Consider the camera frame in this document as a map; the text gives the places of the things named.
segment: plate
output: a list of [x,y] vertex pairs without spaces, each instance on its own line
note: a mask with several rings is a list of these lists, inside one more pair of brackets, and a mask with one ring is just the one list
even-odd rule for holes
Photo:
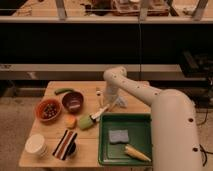
[[109,130],[128,130],[129,144],[152,159],[150,122],[149,114],[102,114],[99,124],[99,163],[101,165],[151,166],[151,162],[126,155],[124,153],[126,144],[109,142]]

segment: towel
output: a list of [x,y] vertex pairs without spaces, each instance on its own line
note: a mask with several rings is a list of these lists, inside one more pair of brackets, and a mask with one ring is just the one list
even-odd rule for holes
[[67,155],[69,155],[70,150],[75,144],[75,139],[77,137],[77,133],[66,130],[59,144],[53,152],[53,156],[60,160],[65,160]]

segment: paper cup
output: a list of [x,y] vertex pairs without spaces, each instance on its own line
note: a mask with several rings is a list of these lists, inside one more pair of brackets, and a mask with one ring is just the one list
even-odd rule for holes
[[26,152],[40,157],[45,154],[46,149],[45,139],[41,134],[32,135],[25,144]]

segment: green vegetable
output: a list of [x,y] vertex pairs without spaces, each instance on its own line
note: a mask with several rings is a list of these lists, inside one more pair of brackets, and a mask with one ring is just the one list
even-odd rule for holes
[[60,89],[55,90],[55,95],[59,95],[61,93],[65,93],[65,92],[73,92],[73,91],[75,91],[75,90],[72,88],[60,88]]

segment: red bowl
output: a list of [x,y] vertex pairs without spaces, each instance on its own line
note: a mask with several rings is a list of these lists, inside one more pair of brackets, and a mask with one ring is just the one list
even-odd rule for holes
[[35,108],[35,114],[41,122],[55,120],[61,113],[62,107],[56,99],[42,100]]
[[77,113],[81,110],[81,108],[83,107],[83,102],[83,95],[77,91],[65,94],[62,99],[62,104],[64,108],[72,114]]

